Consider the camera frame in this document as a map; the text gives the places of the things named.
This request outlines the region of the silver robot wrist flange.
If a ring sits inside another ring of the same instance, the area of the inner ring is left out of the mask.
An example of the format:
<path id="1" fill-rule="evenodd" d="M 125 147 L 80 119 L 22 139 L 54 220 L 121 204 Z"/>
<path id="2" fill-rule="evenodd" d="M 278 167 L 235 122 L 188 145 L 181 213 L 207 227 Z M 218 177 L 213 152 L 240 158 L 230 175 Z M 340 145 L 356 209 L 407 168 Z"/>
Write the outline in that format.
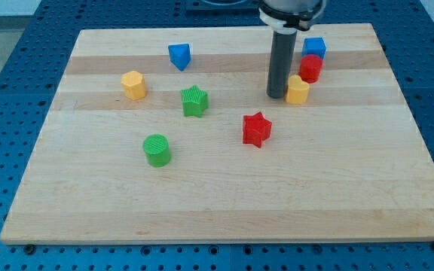
<path id="1" fill-rule="evenodd" d="M 326 0 L 262 0 L 260 20 L 282 35 L 306 32 L 317 24 L 326 9 Z"/>

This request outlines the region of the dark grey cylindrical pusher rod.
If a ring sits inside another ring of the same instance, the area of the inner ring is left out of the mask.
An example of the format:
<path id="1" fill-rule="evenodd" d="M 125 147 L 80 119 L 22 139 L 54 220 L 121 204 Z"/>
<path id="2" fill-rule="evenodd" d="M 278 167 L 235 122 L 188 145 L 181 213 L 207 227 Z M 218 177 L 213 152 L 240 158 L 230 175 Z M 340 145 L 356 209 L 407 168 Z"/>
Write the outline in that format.
<path id="1" fill-rule="evenodd" d="M 297 32 L 292 34 L 273 33 L 266 93 L 273 99 L 285 96 L 292 65 Z"/>

